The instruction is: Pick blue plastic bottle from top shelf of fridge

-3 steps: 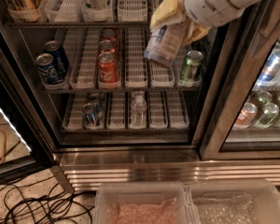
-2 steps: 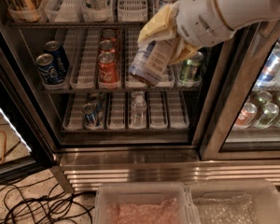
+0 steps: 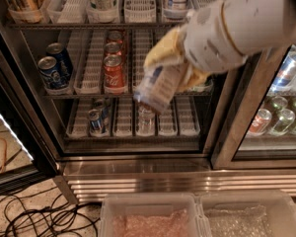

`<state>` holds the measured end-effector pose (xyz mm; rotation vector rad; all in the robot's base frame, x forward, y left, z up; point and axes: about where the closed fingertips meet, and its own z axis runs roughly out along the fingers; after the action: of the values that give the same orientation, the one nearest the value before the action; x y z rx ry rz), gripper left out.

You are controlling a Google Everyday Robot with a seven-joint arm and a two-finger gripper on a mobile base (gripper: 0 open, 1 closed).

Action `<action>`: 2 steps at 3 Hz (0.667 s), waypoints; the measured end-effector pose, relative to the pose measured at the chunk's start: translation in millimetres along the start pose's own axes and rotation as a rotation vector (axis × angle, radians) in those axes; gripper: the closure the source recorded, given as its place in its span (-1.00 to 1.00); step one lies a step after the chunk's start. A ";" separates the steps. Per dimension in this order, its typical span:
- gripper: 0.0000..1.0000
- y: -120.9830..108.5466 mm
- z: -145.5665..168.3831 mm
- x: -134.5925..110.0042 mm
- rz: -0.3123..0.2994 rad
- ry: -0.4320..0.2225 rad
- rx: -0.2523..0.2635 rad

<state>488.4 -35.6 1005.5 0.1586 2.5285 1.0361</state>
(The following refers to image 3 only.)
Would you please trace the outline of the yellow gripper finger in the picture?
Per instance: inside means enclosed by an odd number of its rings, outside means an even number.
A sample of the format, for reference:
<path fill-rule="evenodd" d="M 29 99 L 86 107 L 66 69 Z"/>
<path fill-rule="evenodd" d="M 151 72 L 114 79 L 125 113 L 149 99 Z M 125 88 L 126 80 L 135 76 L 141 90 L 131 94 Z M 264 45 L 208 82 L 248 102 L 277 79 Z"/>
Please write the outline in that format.
<path fill-rule="evenodd" d="M 185 33 L 180 27 L 168 31 L 147 53 L 144 66 L 176 65 L 184 61 Z"/>
<path fill-rule="evenodd" d="M 197 86 L 199 84 L 203 84 L 206 82 L 207 78 L 210 76 L 209 72 L 204 72 L 195 68 L 193 65 L 189 65 L 186 69 L 183 79 L 181 80 L 177 91 L 183 92 L 187 89 Z"/>

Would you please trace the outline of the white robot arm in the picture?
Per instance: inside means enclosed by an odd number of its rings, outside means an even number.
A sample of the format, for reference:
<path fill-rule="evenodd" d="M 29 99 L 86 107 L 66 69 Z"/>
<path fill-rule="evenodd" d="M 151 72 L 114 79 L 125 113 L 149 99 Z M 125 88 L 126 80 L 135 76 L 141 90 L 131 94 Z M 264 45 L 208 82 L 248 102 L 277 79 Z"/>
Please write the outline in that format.
<path fill-rule="evenodd" d="M 296 0 L 216 0 L 187 16 L 148 52 L 146 75 L 181 64 L 180 86 L 191 86 L 266 48 L 296 42 Z"/>

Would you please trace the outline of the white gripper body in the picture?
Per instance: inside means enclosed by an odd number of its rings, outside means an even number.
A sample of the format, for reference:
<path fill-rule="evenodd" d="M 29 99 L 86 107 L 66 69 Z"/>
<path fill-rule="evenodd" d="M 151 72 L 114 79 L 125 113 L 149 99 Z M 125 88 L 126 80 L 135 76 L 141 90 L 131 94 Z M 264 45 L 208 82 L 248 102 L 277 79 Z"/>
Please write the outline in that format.
<path fill-rule="evenodd" d="M 208 73 L 225 73 L 242 66 L 247 57 L 241 54 L 227 31 L 224 0 L 216 0 L 195 10 L 186 25 L 185 57 Z"/>

